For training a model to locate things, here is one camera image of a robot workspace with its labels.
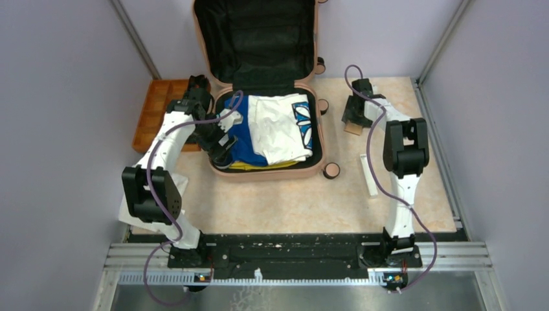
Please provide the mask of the yellow cloth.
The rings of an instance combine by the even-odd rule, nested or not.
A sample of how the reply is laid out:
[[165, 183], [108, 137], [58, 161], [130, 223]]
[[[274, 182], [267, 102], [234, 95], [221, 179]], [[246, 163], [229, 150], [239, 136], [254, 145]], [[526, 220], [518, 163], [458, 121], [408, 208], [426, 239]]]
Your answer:
[[291, 167], [293, 165], [299, 164], [298, 161], [285, 161], [281, 163], [276, 163], [272, 165], [265, 165], [265, 166], [258, 166], [258, 165], [252, 165], [249, 163], [245, 163], [242, 161], [235, 161], [229, 166], [229, 169], [233, 170], [244, 170], [244, 171], [252, 171], [252, 170], [274, 170], [279, 168], [286, 168]]

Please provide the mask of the white tube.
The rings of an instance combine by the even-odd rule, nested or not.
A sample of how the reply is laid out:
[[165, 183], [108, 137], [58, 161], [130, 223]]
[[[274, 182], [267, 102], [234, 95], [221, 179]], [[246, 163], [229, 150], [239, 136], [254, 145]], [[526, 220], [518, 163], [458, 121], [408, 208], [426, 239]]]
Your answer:
[[377, 185], [375, 184], [372, 170], [368, 166], [368, 157], [366, 154], [360, 155], [360, 161], [363, 168], [363, 174], [366, 181], [366, 187], [370, 198], [376, 198], [378, 195]]

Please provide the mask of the pink suitcase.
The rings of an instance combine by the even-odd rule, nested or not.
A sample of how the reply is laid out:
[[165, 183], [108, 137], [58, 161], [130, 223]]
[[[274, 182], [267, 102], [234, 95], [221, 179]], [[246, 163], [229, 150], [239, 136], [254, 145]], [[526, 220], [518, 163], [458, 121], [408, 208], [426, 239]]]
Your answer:
[[195, 1], [195, 29], [213, 81], [220, 87], [213, 109], [219, 112], [236, 91], [245, 95], [305, 95], [304, 115], [312, 155], [282, 168], [239, 170], [213, 167], [229, 181], [337, 178], [340, 166], [326, 161], [321, 117], [327, 100], [311, 86], [325, 70], [317, 54], [318, 1]]

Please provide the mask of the small brown square box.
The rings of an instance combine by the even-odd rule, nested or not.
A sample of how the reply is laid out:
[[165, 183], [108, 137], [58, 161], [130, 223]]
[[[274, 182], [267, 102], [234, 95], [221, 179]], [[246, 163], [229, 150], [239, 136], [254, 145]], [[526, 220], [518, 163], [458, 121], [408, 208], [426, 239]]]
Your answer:
[[347, 122], [344, 127], [344, 131], [353, 135], [360, 136], [363, 132], [363, 127], [360, 124]]

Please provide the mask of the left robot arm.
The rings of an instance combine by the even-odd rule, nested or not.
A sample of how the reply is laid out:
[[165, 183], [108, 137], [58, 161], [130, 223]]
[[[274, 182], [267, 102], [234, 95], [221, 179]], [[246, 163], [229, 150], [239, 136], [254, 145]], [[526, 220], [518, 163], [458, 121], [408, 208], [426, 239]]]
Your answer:
[[176, 183], [188, 180], [175, 174], [177, 159], [192, 138], [215, 167], [228, 168], [234, 161], [231, 149], [237, 141], [229, 130], [243, 121], [237, 111], [243, 99], [243, 92], [237, 91], [227, 108], [209, 113], [209, 91], [203, 87], [189, 89], [183, 98], [169, 103], [144, 156], [122, 172], [127, 208], [123, 221], [162, 233], [171, 243], [170, 255], [176, 266], [199, 268], [208, 258], [202, 232], [183, 211], [183, 195]]

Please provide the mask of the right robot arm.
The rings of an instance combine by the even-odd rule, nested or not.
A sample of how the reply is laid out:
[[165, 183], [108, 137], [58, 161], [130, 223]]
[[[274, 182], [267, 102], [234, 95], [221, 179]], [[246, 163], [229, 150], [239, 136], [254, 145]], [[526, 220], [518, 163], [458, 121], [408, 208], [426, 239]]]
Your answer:
[[375, 95], [367, 78], [348, 83], [352, 90], [347, 106], [361, 113], [371, 130], [385, 133], [383, 164], [389, 173], [391, 190], [388, 222], [377, 247], [367, 247], [362, 256], [369, 267], [396, 267], [415, 259], [414, 200], [416, 188], [429, 164], [427, 123], [398, 111], [384, 96]]

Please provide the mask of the blue towel cloth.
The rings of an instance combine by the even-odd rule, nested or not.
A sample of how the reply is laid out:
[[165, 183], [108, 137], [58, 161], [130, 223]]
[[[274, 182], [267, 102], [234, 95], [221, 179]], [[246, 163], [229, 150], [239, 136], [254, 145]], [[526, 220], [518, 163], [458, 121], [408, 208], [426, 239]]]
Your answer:
[[237, 105], [237, 103], [240, 102], [240, 105], [235, 111], [238, 111], [243, 116], [243, 122], [239, 125], [233, 126], [228, 131], [230, 135], [237, 138], [236, 144], [231, 148], [233, 163], [235, 161], [242, 161], [258, 166], [268, 165], [266, 158], [254, 151], [251, 140], [251, 131], [249, 129], [249, 96], [244, 95], [242, 98], [243, 99], [240, 100], [240, 96], [237, 96], [234, 100], [230, 98], [224, 102], [224, 109], [232, 109]]

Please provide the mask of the blue white shirt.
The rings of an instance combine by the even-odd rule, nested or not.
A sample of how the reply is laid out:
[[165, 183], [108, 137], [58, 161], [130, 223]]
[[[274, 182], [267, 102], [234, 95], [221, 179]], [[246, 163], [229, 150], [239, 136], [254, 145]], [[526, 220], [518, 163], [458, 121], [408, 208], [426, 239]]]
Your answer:
[[313, 155], [312, 113], [308, 96], [248, 96], [248, 127], [255, 154], [268, 165], [305, 161]]

